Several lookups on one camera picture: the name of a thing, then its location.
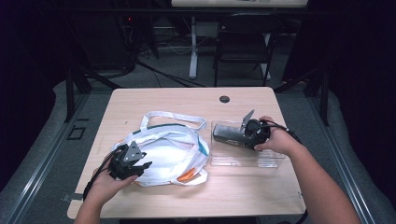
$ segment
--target black chair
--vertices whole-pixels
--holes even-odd
[[[255,63],[253,69],[266,63],[262,85],[268,76],[274,44],[282,32],[283,22],[275,15],[257,13],[237,13],[226,16],[218,27],[217,47],[213,68],[215,83],[218,85],[219,62],[222,63]],[[265,34],[269,34],[266,43]]]

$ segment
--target skin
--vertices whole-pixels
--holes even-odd
[[[133,175],[124,180],[115,180],[107,171],[103,171],[93,182],[87,198],[78,210],[75,223],[100,223],[100,213],[103,205],[112,199],[120,189],[129,186],[136,179],[137,175]]]
[[[261,117],[260,120],[273,121],[266,116]],[[318,164],[308,149],[284,130],[272,127],[270,139],[255,146],[255,149],[272,149],[290,158],[306,209],[314,223],[361,223],[345,193]]]

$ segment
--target wooden table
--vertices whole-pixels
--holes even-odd
[[[222,103],[220,96],[230,97]],[[200,135],[210,144],[212,120],[241,120],[251,109],[254,118],[271,116],[285,125],[274,92],[270,88],[174,88],[118,89],[108,103],[106,113],[93,142],[76,193],[82,193],[111,147],[128,133],[139,129],[143,116],[153,110],[200,116],[207,126]],[[175,122],[151,119],[150,124]],[[304,201],[286,158],[278,168],[215,166],[205,169],[208,181],[195,187],[139,187],[122,189],[103,208],[101,217],[238,217],[302,214]],[[67,215],[75,218],[82,201],[72,201]]]

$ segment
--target white plastic bag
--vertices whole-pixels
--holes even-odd
[[[198,128],[183,124],[163,124],[148,127],[152,117],[165,117],[199,123]],[[207,142],[197,133],[204,128],[203,118],[174,114],[171,112],[152,111],[143,117],[140,130],[128,134],[119,145],[137,143],[145,158],[135,165],[152,161],[145,172],[136,179],[144,187],[166,184],[194,186],[206,182],[207,171],[204,170],[209,158]]]

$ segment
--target orange tag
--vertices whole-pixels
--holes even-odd
[[[194,177],[195,168],[190,169],[188,172],[184,173],[183,175],[177,178],[178,181],[189,180]]]

